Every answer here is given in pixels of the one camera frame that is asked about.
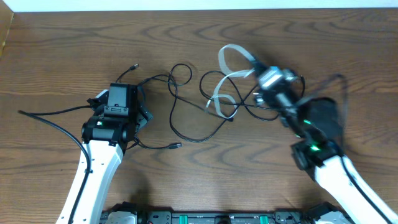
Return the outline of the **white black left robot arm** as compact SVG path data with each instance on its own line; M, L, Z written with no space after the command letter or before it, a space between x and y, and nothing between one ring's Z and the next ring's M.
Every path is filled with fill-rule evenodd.
M79 165L57 223L99 223L113 176L129 142L151 119L138 99L140 87L112 83L88 99L93 115L81 130Z

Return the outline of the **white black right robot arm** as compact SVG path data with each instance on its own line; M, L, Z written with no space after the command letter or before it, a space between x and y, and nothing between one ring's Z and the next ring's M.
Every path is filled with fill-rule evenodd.
M294 72L255 68L256 100L275 109L300 138L291 146L297 167L325 189L354 223L397 223L397 214L364 181L344 151L348 82L333 74L307 96L292 88Z

